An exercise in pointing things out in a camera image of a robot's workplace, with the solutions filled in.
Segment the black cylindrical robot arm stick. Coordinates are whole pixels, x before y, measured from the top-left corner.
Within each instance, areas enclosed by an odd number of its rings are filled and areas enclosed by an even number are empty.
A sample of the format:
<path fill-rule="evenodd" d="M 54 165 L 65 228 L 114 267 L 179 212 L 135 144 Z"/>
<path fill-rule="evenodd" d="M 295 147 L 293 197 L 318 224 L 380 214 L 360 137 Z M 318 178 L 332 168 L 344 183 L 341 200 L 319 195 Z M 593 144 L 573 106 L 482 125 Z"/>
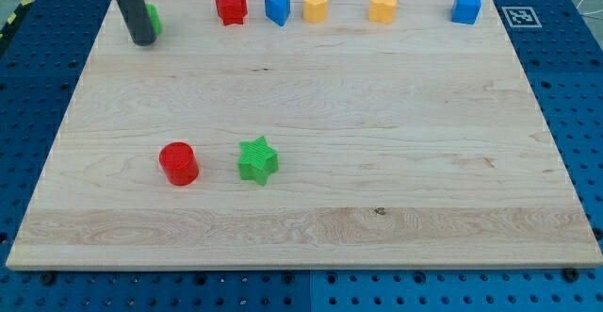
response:
<path fill-rule="evenodd" d="M 149 46 L 157 35 L 145 0 L 116 0 L 128 32 L 135 45 Z"/>

